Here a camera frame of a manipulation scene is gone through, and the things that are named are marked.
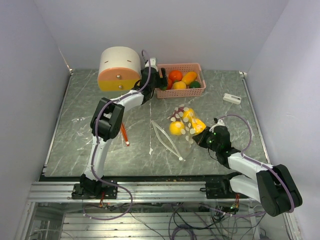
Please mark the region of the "fake red orange tomato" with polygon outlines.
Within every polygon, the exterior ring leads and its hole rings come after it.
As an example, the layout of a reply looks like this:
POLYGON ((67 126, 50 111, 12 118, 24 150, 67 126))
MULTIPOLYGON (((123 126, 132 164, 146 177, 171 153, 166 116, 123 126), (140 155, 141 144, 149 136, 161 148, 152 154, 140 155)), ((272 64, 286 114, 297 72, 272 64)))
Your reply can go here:
POLYGON ((173 86, 173 81, 170 78, 168 78, 166 90, 171 90, 172 86, 173 86))

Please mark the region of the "fake yellow peach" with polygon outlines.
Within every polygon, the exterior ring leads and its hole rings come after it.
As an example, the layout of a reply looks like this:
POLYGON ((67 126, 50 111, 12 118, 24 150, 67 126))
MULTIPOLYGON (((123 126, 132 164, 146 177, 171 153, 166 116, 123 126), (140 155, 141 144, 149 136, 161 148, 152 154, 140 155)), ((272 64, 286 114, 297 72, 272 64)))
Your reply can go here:
POLYGON ((183 81, 176 81, 173 85, 172 85, 172 89, 173 90, 184 90, 187 88, 187 85, 183 82, 183 81))

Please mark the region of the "clear white-slider zip bag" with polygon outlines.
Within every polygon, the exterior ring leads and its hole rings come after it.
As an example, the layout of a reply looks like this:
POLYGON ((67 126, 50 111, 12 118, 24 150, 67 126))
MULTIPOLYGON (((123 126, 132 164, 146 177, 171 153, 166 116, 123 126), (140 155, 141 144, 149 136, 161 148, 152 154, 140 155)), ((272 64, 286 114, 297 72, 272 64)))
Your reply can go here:
POLYGON ((184 104, 176 106, 165 120, 152 120, 151 124, 159 142, 181 162, 189 158, 196 145, 193 137, 207 127, 196 112, 184 104))

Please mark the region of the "fake yellow orange mango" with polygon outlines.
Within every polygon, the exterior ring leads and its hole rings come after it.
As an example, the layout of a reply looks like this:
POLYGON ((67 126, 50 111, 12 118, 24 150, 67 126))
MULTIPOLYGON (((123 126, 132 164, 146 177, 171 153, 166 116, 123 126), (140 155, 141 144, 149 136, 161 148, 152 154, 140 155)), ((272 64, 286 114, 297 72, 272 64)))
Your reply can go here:
POLYGON ((192 82, 194 82, 197 79, 197 73, 195 71, 189 71, 186 73, 181 81, 184 82, 187 86, 189 86, 192 82))

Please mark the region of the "fake yellow lemon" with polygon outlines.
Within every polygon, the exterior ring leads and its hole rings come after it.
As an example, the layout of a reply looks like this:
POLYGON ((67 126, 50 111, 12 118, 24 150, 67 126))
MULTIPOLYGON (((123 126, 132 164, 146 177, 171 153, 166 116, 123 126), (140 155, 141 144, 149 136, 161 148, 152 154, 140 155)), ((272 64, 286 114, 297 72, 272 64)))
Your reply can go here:
POLYGON ((169 125, 169 132, 174 136, 181 136, 186 134, 185 125, 183 122, 175 121, 169 125))

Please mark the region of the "fake dark green avocado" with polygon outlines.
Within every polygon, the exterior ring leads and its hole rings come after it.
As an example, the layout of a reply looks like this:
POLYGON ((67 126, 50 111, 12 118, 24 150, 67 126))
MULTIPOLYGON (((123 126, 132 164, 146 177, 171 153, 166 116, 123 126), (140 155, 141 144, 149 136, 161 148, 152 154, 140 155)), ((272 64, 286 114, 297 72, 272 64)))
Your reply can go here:
POLYGON ((201 88, 201 84, 198 82, 198 81, 192 81, 190 84, 189 84, 189 88, 190 89, 198 89, 198 88, 201 88))

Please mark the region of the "clear red-zip bag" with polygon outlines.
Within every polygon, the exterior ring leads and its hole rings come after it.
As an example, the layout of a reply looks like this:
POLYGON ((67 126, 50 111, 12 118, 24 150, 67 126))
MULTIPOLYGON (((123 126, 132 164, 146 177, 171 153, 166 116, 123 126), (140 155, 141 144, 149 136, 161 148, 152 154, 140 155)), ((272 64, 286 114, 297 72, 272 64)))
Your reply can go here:
POLYGON ((91 132, 93 135, 93 143, 103 143, 107 140, 114 139, 119 132, 121 132, 125 144, 127 147, 130 146, 127 132, 125 130, 124 124, 121 122, 121 118, 123 117, 123 114, 116 115, 115 117, 111 117, 109 119, 105 116, 99 116, 94 115, 90 122, 91 132))

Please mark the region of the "fake purple onion slice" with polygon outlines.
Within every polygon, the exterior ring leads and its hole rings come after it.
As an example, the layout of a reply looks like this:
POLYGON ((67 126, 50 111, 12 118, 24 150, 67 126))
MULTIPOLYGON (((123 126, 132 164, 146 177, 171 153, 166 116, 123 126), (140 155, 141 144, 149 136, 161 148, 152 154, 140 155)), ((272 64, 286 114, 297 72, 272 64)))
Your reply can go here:
POLYGON ((184 115, 184 111, 181 109, 177 109, 173 112, 173 114, 169 117, 171 122, 180 122, 184 115))

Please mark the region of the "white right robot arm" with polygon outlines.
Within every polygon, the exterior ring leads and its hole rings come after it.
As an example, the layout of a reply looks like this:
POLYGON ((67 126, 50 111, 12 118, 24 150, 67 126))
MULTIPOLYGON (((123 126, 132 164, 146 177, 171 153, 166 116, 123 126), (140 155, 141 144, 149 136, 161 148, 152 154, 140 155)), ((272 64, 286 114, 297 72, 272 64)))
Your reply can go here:
POLYGON ((234 171, 220 186, 224 197, 231 198, 236 193, 245 195, 258 201, 272 217, 291 213, 303 204, 288 168, 283 164, 260 162, 234 148, 226 126, 206 127, 192 139, 198 146, 213 151, 221 165, 234 171))

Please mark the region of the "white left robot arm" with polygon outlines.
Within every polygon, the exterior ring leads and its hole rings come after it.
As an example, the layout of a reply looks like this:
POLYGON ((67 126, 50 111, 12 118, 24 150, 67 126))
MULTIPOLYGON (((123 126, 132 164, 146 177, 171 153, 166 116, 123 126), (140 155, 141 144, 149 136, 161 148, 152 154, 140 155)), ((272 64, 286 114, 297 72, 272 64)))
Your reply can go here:
POLYGON ((104 164, 112 140, 119 134, 124 113, 145 104, 156 88, 168 85, 166 70, 145 67, 141 79, 128 93, 113 99, 101 98, 90 122, 93 145, 90 159, 80 177, 79 186, 91 199, 98 198, 103 189, 104 164))

